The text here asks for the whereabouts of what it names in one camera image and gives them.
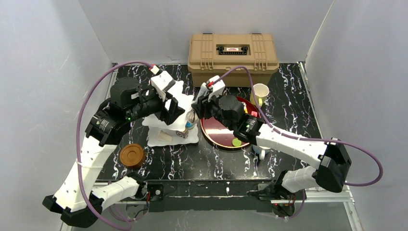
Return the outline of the white round cream puff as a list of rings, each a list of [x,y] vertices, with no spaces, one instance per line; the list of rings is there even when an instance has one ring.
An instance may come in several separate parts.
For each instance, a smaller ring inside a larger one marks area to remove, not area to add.
[[[186,120],[187,122],[195,122],[196,121],[196,113],[191,110],[186,114]]]

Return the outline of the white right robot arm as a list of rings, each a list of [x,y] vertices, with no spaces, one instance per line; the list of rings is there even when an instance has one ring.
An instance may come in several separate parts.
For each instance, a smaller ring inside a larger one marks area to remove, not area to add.
[[[265,120],[245,112],[244,105],[233,95],[200,96],[192,105],[199,119],[215,118],[243,142],[271,148],[300,159],[308,166],[281,172],[274,191],[295,193],[321,187],[333,193],[343,190],[351,160],[337,140],[310,141],[287,131],[274,131]]]

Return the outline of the red round tray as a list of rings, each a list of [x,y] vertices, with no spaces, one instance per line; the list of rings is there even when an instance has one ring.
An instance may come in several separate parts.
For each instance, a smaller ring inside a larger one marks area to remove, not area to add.
[[[255,143],[255,136],[263,119],[251,115],[252,111],[257,111],[255,106],[249,101],[233,95],[222,96],[219,101],[222,120],[217,121],[211,117],[201,119],[201,129],[204,135],[215,145],[223,148],[237,149]],[[242,141],[240,147],[233,147],[231,141],[238,138]]]

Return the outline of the blue sprinkled donut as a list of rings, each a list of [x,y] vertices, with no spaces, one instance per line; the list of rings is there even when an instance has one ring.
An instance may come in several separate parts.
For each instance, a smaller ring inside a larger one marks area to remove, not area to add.
[[[186,125],[185,125],[185,128],[186,129],[193,129],[195,126],[196,126],[196,124],[197,124],[198,122],[197,121],[195,121],[195,122],[187,122],[186,123]]]

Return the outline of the white three-tier dessert stand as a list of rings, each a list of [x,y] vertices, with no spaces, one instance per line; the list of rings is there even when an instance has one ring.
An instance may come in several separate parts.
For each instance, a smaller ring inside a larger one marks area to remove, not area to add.
[[[176,135],[176,131],[183,131],[186,129],[186,114],[191,110],[191,104],[194,98],[193,95],[182,93],[183,84],[183,81],[176,81],[176,84],[169,91],[178,100],[178,105],[185,110],[185,112],[180,115],[173,124],[166,125],[165,122],[160,121],[155,115],[150,115],[144,118],[142,125],[149,128],[147,137],[147,145],[149,147],[198,143],[198,128],[196,126],[193,129],[188,130],[189,135],[185,139]],[[156,136],[161,130],[172,136],[173,140],[171,142],[158,141]]]

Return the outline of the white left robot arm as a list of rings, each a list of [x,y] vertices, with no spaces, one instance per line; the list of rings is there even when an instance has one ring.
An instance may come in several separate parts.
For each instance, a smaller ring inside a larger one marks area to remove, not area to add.
[[[145,199],[145,180],[134,172],[104,187],[96,188],[94,183],[132,122],[143,119],[183,131],[192,101],[192,95],[183,93],[182,81],[164,74],[144,83],[132,77],[117,80],[77,145],[77,158],[67,178],[55,194],[44,198],[43,205],[60,214],[66,225],[88,228],[117,202],[131,197]]]

